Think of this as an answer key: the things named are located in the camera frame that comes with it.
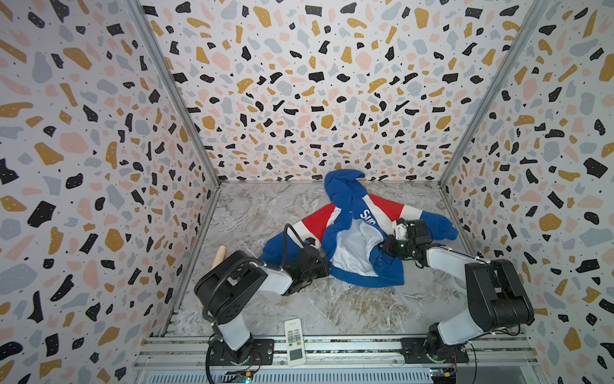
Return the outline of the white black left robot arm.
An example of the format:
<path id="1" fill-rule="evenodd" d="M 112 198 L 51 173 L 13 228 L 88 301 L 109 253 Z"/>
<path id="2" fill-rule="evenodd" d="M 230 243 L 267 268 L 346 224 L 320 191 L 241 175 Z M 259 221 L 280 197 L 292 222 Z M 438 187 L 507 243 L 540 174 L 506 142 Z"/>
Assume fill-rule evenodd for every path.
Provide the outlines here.
<path id="1" fill-rule="evenodd" d="M 198 280 L 194 294 L 202 316 L 234 359 L 249 353 L 253 336 L 241 314 L 259 291 L 280 296 L 297 294 L 319 278 L 329 276 L 326 256 L 312 245 L 303 246 L 294 261 L 275 267 L 243 251 L 226 254 L 220 246 L 211 270 Z"/>

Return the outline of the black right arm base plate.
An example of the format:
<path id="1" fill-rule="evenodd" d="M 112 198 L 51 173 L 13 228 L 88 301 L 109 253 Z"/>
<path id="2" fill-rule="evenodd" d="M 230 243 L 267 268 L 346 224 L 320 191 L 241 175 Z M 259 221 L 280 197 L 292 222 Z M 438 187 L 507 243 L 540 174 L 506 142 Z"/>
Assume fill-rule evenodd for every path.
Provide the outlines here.
<path id="1" fill-rule="evenodd" d="M 406 364 L 469 363 L 464 345 L 448 346 L 428 335 L 402 338 L 401 355 Z"/>

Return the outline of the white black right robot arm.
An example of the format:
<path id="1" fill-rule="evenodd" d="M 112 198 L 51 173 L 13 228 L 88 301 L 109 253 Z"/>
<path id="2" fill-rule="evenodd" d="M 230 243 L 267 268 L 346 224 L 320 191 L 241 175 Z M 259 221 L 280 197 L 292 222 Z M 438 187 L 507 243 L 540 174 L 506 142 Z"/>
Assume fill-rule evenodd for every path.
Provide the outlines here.
<path id="1" fill-rule="evenodd" d="M 425 350 L 431 356 L 441 357 L 492 332 L 510 335 L 511 327 L 520 331 L 534 322 L 532 303 L 508 260 L 488 261 L 436 244 L 424 220 L 399 219 L 393 233 L 377 247 L 390 257 L 411 260 L 465 283 L 468 309 L 430 326 Z"/>

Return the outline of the blue red white jacket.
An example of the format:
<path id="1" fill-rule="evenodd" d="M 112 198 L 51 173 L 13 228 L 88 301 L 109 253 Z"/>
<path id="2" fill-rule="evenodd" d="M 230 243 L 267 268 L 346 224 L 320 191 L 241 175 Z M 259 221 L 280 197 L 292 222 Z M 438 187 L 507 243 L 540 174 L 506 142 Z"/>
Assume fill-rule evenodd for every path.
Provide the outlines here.
<path id="1" fill-rule="evenodd" d="M 377 245 L 393 233 L 398 219 L 424 220 L 435 240 L 454 240 L 458 230 L 445 216 L 371 195 L 361 185 L 361 171 L 341 170 L 326 175 L 330 204 L 279 233 L 264 246 L 261 260 L 280 266 L 296 259 L 301 241 L 313 238 L 330 262 L 329 275 L 367 288 L 405 284 L 403 262 L 383 254 Z"/>

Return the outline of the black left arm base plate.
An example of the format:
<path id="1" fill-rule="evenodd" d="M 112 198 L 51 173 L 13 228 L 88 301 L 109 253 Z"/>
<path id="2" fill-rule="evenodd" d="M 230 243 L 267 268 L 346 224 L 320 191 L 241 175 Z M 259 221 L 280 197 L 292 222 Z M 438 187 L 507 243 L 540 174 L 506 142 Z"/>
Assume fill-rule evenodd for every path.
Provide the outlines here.
<path id="1" fill-rule="evenodd" d="M 273 339 L 250 339 L 238 350 L 232 350 L 221 340 L 214 339 L 209 344 L 208 359 L 211 366 L 231 366 L 252 364 L 271 366 L 275 341 Z"/>

